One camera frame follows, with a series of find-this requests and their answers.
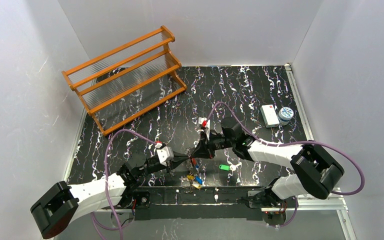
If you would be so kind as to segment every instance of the wooden frame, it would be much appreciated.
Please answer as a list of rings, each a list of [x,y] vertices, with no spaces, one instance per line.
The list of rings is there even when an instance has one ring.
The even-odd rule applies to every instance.
[[[149,38],[152,38],[153,36],[155,35],[158,35],[158,34],[162,34],[165,39],[161,40],[160,42],[158,42],[157,44],[153,44],[139,52],[137,52],[136,54],[134,55],[131,55],[127,58],[124,58],[120,61],[117,61],[116,63],[113,63],[113,64],[110,64],[109,66],[106,66],[103,64],[103,66],[101,68],[98,68],[96,69],[96,65],[99,65],[100,61],[110,57],[110,56],[113,56],[129,47],[132,47],[144,40],[147,40]],[[99,127],[99,130],[102,132],[102,134],[104,136],[107,136],[108,134],[110,134],[111,132],[113,132],[114,130],[124,126],[125,124],[131,122],[132,120],[134,120],[135,118],[145,114],[146,112],[150,111],[151,109],[157,107],[158,105],[164,103],[165,101],[175,97],[176,95],[184,92],[186,89],[187,89],[187,86],[186,84],[179,78],[179,76],[177,75],[176,73],[176,70],[179,69],[182,64],[180,63],[180,61],[173,55],[173,53],[171,52],[170,48],[169,48],[169,43],[170,42],[174,42],[175,41],[175,36],[173,35],[173,33],[168,30],[165,26],[161,26],[159,29],[157,30],[154,30],[142,37],[139,37],[129,43],[126,43],[124,45],[121,45],[107,53],[104,53],[98,57],[95,57],[79,66],[76,66],[68,71],[62,71],[62,75],[64,76],[64,79],[65,81],[67,82],[68,86],[71,88],[71,90],[73,90],[77,96],[79,97],[81,103],[83,104],[84,108],[86,109],[87,113],[93,118],[93,120],[96,122],[96,124],[98,125]],[[117,69],[135,59],[138,59],[158,48],[163,48],[162,51],[158,52],[157,54],[153,55],[153,56],[150,56],[144,60],[141,60],[140,62],[130,66],[130,67],[127,67],[126,69],[118,72],[117,74],[114,74],[108,78],[105,78],[104,80],[101,80],[99,82],[94,82],[95,79],[97,79],[98,77],[102,76],[102,75],[105,75],[111,71],[113,71],[114,69]],[[140,67],[144,66],[145,64],[152,64],[152,61],[158,59],[158,58],[170,58],[171,59],[171,62],[173,62],[173,65],[170,65],[167,61],[167,66],[166,66],[166,69],[158,74],[154,74],[152,77],[148,78],[148,79],[142,79],[143,81],[141,81],[139,84],[136,84],[130,88],[128,88],[127,90],[124,90],[122,91],[120,94],[117,94],[116,96],[108,99],[108,100],[105,100],[103,102],[100,102],[97,106],[92,106],[90,107],[87,103],[87,101],[85,100],[84,98],[84,95],[92,92],[92,91],[95,91],[97,89],[99,89],[100,87],[116,80],[116,79],[121,79],[122,76],[124,76],[125,74],[127,73],[130,73],[134,70],[136,71],[139,71]],[[70,78],[70,75],[73,75],[75,73],[78,73],[79,71],[82,71],[82,70],[85,70],[87,67],[95,67],[93,70],[94,70],[94,73],[93,74],[88,74],[87,77],[85,78],[82,78],[81,80],[78,80],[77,82],[73,82],[72,79]],[[146,85],[152,83],[153,81],[155,80],[158,80],[166,75],[170,75],[174,81],[176,81],[179,85],[180,85],[180,88],[175,90],[174,92],[172,92],[171,94],[159,99],[158,101],[152,103],[151,105],[145,107],[144,109],[140,110],[139,112],[135,113],[135,114],[132,114],[130,116],[128,116],[126,119],[124,119],[123,121],[119,122],[119,123],[116,123],[114,124],[113,126],[109,127],[108,129],[104,129],[104,127],[102,126],[102,124],[100,123],[100,121],[98,120],[97,116],[96,116],[96,113],[108,106],[110,106],[111,104],[115,103],[116,101],[126,97],[127,95],[133,93],[134,91],[137,91],[143,87],[145,87]],[[85,89],[83,90],[80,90],[79,87],[80,86],[83,86],[84,84],[87,84],[87,83],[90,83],[92,82],[92,85],[89,86],[89,87],[86,87]]]

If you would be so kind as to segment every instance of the white box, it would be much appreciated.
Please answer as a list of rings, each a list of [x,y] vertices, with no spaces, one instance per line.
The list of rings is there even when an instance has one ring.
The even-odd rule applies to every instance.
[[[278,115],[276,114],[275,107],[273,105],[263,105],[260,110],[266,128],[279,126]]]

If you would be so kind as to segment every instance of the orange object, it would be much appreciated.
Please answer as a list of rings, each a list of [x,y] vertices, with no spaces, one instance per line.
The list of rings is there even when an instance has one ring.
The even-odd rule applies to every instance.
[[[176,73],[182,64],[169,48],[174,41],[173,33],[161,26],[62,71],[104,136],[187,89]]]

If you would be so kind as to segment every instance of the white wall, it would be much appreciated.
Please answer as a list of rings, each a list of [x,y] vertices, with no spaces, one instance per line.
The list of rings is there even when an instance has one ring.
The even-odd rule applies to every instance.
[[[292,68],[316,139],[365,172],[364,190],[346,198],[358,239],[384,239],[384,1],[325,0]],[[351,191],[359,176],[340,162]]]
[[[61,71],[88,57],[57,0],[0,0],[0,240],[38,240],[32,204],[63,178],[82,106]]]
[[[60,0],[89,57],[161,25],[184,66],[292,62],[322,0]]]

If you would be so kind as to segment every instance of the round container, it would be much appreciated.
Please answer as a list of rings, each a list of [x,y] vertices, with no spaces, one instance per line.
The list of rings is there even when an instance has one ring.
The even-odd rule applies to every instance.
[[[279,110],[279,114],[277,114],[277,118],[279,119],[279,124],[282,126],[287,125],[289,123],[289,120],[291,120],[293,117],[294,117],[294,111],[289,107],[282,107]]]

